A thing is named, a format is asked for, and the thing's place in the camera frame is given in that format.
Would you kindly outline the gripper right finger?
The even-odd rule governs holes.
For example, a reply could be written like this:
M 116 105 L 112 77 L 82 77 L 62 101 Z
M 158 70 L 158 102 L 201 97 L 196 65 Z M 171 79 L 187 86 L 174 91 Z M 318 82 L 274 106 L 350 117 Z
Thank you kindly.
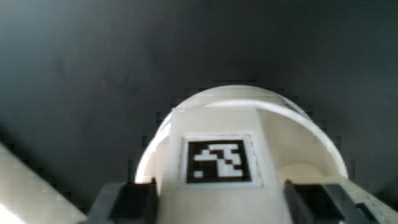
M 293 224 L 380 224 L 364 203 L 356 203 L 338 184 L 285 182 Z

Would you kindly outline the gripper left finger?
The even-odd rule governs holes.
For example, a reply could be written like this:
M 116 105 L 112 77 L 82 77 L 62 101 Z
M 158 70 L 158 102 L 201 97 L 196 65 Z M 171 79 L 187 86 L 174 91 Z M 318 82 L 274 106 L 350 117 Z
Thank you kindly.
M 157 224 L 157 183 L 109 183 L 100 191 L 86 224 Z

